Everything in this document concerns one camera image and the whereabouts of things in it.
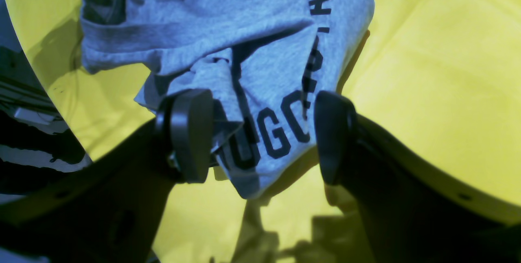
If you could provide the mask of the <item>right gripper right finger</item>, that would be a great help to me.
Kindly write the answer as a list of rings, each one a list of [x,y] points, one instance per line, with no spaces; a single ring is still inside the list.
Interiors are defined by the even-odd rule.
[[[428,163],[320,91],[314,126],[324,183],[356,200],[378,263],[519,263],[520,207]]]

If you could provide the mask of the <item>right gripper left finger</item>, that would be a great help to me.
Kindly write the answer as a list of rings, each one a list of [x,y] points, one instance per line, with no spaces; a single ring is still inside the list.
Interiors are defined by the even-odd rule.
[[[210,168],[213,96],[188,89],[110,153],[1,206],[1,261],[144,263],[171,189],[203,183]]]

